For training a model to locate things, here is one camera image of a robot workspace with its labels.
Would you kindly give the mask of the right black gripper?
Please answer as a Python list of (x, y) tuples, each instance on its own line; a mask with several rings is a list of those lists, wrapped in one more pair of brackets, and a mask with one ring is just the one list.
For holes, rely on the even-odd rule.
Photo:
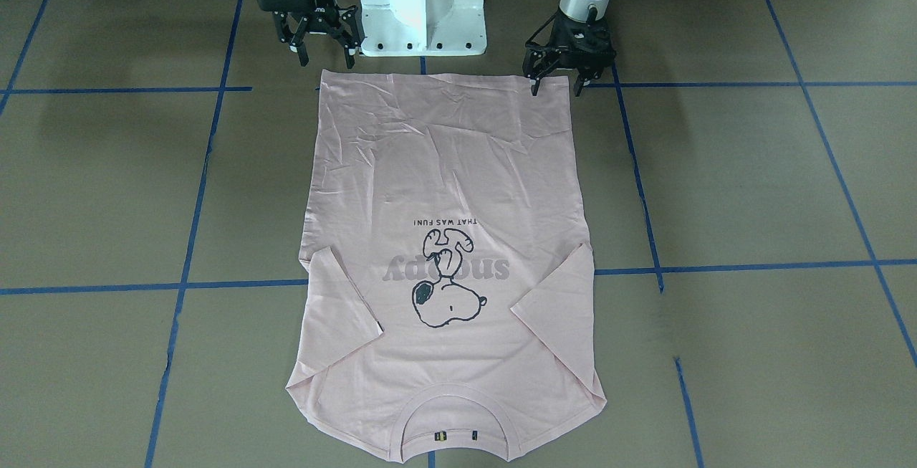
[(360, 48), (360, 30), (357, 24), (357, 7), (342, 8), (337, 0), (256, 0), (261, 10), (273, 18), (279, 42), (287, 44), (297, 54), (302, 67), (309, 62), (304, 38), (315, 10), (325, 15), (330, 23), (330, 36), (344, 49), (346, 67), (353, 69)]

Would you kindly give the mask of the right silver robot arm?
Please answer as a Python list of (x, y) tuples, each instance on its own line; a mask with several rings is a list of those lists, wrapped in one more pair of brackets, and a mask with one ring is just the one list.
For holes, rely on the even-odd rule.
[(356, 24), (356, 6), (341, 7), (337, 0), (256, 0), (261, 10), (272, 15), (279, 42), (297, 53), (301, 66), (309, 56), (304, 38), (307, 34), (325, 34), (344, 49), (346, 67), (356, 62), (360, 31)]

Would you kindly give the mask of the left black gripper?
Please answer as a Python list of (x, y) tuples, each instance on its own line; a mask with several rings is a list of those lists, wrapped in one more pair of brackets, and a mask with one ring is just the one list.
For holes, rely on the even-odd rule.
[(527, 40), (523, 73), (532, 96), (548, 74), (556, 69), (576, 70), (574, 96), (602, 78), (615, 65), (612, 33), (606, 17), (578, 22), (563, 13), (553, 14)]

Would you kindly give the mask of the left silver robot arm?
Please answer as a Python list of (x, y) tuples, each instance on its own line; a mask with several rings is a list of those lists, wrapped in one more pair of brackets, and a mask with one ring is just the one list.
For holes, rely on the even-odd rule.
[(575, 95), (613, 65), (616, 52), (606, 18), (610, 0), (560, 0), (559, 8), (525, 43), (523, 73), (537, 95), (556, 70), (575, 70)]

